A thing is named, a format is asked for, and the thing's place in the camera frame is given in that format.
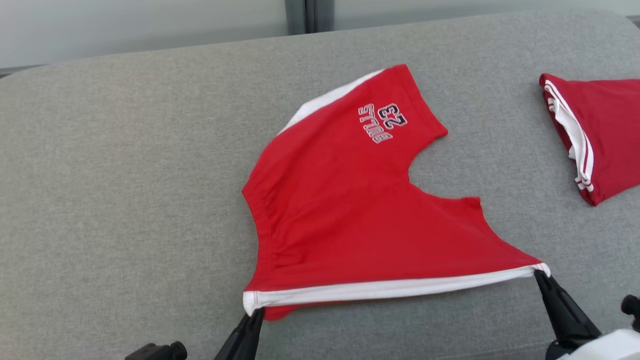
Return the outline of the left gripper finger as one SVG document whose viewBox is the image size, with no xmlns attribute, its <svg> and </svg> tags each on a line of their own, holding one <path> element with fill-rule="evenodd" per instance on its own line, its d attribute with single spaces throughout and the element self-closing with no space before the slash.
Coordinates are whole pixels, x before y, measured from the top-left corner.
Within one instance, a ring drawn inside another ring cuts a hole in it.
<svg viewBox="0 0 640 360">
<path fill-rule="evenodd" d="M 254 360 L 264 319 L 264 308 L 255 310 L 252 315 L 244 314 L 214 359 Z"/>
</svg>

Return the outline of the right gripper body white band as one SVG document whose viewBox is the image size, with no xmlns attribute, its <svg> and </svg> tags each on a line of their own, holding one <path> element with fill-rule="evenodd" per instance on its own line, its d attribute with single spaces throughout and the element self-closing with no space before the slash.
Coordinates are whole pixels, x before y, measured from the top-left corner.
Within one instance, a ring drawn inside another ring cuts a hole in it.
<svg viewBox="0 0 640 360">
<path fill-rule="evenodd" d="M 546 352 L 547 360 L 638 360 L 640 333 L 632 329 L 618 329 L 587 342 L 569 352 L 553 345 Z"/>
</svg>

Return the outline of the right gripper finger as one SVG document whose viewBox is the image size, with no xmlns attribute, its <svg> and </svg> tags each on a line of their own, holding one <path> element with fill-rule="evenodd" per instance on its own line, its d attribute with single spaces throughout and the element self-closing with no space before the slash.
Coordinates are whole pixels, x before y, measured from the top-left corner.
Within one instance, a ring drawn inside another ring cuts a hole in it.
<svg viewBox="0 0 640 360">
<path fill-rule="evenodd" d="M 556 342 L 561 347 L 580 347 L 601 337 L 602 332 L 553 276 L 534 272 Z"/>
</svg>

